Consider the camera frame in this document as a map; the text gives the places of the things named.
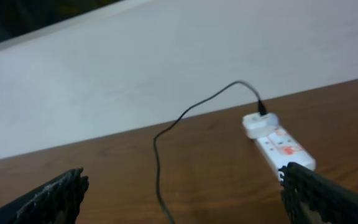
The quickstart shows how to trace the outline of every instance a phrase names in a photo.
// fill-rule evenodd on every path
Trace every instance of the brown wooden surface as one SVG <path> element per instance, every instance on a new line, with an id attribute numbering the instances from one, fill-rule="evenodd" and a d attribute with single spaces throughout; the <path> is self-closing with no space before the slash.
<path id="1" fill-rule="evenodd" d="M 358 193 L 358 80 L 266 105 L 317 160 L 318 173 Z M 242 130 L 242 116 L 254 108 L 188 118 L 160 139 L 162 194 L 177 223 L 288 223 L 280 186 Z M 166 223 L 152 150 L 152 138 L 166 126 L 1 160 L 0 206 L 84 167 L 90 186 L 77 223 Z"/>

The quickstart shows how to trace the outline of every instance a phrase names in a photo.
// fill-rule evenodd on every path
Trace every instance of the black cable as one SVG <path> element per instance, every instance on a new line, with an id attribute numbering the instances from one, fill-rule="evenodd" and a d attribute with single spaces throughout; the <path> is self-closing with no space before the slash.
<path id="1" fill-rule="evenodd" d="M 154 153 L 155 153 L 155 159 L 157 160 L 157 178 L 155 180 L 155 191 L 157 193 L 157 199 L 158 202 L 160 203 L 160 206 L 162 208 L 162 210 L 164 211 L 164 213 L 166 214 L 169 223 L 170 224 L 175 224 L 175 221 L 173 220 L 173 217 L 171 215 L 171 213 L 169 212 L 169 209 L 167 207 L 167 205 L 165 204 L 164 200 L 161 197 L 161 192 L 160 192 L 160 171 L 161 171 L 161 165 L 160 165 L 160 157 L 158 156 L 158 150 L 157 150 L 157 138 L 160 137 L 162 134 L 166 133 L 167 131 L 171 130 L 181 119 L 182 117 L 187 114 L 187 112 L 189 112 L 189 110 L 195 108 L 196 106 L 199 106 L 209 100 L 212 100 L 213 98 L 215 98 L 216 96 L 218 96 L 219 94 L 221 94 L 222 92 L 224 92 L 225 90 L 227 90 L 228 88 L 232 87 L 235 84 L 241 84 L 244 85 L 245 87 L 247 87 L 248 89 L 250 89 L 252 92 L 254 92 L 255 96 L 258 99 L 258 112 L 261 116 L 266 115 L 267 111 L 265 106 L 263 105 L 262 101 L 260 100 L 260 96 L 258 91 L 256 91 L 256 89 L 249 83 L 239 80 L 239 81 L 235 81 L 232 82 L 230 84 L 228 84 L 228 86 L 224 87 L 222 90 L 220 90 L 219 92 L 215 93 L 214 95 L 212 95 L 211 97 L 196 103 L 195 105 L 189 107 L 185 112 L 183 112 L 180 117 L 173 123 L 171 124 L 169 127 L 167 127 L 166 129 L 162 130 L 161 132 L 159 132 L 153 140 L 153 146 L 154 146 Z"/>

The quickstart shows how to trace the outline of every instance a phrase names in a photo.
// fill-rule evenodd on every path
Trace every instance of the white power strip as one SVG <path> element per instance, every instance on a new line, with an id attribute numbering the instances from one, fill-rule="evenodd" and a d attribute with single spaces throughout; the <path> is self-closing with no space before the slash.
<path id="1" fill-rule="evenodd" d="M 316 169 L 316 161 L 284 128 L 278 125 L 278 119 L 274 114 L 262 117 L 258 114 L 247 115 L 243 118 L 243 125 L 248 137 L 254 139 L 279 180 L 282 178 L 278 169 L 287 166 L 289 162 L 296 162 L 311 170 Z"/>

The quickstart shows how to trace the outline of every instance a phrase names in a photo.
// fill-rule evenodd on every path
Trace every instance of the white power adapter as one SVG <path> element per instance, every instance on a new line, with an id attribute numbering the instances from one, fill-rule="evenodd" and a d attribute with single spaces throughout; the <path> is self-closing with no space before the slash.
<path id="1" fill-rule="evenodd" d="M 279 125 L 275 114 L 249 114 L 243 117 L 242 124 L 247 136 L 254 139 L 280 181 L 282 178 L 278 169 L 287 166 L 289 162 L 316 169 L 316 161 Z"/>

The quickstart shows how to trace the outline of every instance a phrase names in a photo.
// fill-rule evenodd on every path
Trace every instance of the white wall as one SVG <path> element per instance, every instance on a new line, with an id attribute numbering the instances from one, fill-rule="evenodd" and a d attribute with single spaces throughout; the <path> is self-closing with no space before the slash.
<path id="1" fill-rule="evenodd" d="M 358 1 L 154 0 L 0 50 L 0 158 L 356 78 Z"/>

